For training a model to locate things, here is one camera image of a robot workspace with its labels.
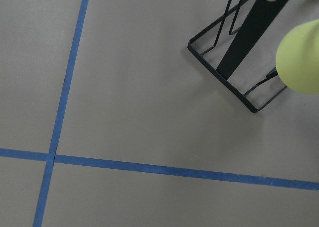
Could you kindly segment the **yellow cup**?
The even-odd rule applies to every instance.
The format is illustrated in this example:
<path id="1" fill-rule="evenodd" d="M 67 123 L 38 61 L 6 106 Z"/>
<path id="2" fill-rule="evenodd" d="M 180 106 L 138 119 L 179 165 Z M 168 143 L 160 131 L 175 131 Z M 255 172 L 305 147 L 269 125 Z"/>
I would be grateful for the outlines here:
<path id="1" fill-rule="evenodd" d="M 319 21 L 300 24 L 290 30 L 276 52 L 276 70 L 291 90 L 319 94 Z"/>

